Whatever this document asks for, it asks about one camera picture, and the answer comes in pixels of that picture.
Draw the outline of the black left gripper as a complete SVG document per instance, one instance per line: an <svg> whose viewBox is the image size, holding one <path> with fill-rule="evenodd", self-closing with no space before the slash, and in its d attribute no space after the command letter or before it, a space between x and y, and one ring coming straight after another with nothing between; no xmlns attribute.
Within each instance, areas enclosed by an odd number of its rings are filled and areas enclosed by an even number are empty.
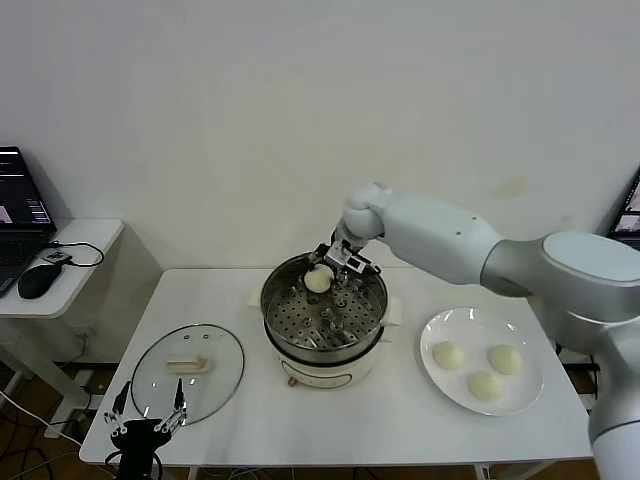
<svg viewBox="0 0 640 480"><path fill-rule="evenodd" d="M177 381L173 409L164 419L122 420L131 381L125 382L115 396L112 407L103 415L112 430L110 440L115 451L110 459L119 458L115 479L162 479L163 466L156 453L163 434L174 434L186 421L187 407L181 378Z"/></svg>

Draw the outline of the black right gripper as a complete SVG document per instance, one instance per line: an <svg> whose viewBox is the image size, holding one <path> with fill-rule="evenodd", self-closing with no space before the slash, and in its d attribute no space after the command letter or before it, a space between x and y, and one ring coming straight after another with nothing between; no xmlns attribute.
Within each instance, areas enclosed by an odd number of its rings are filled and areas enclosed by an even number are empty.
<svg viewBox="0 0 640 480"><path fill-rule="evenodd" d="M351 251L361 251L364 249L368 240L363 239L349 230L346 225L337 225L331 235L331 242L338 242L342 246L346 246ZM322 264L328 251L328 245L319 244L307 257L308 271L312 271L317 265ZM337 295L349 294L351 292L349 269L341 267L337 270L335 276L335 293Z"/></svg>

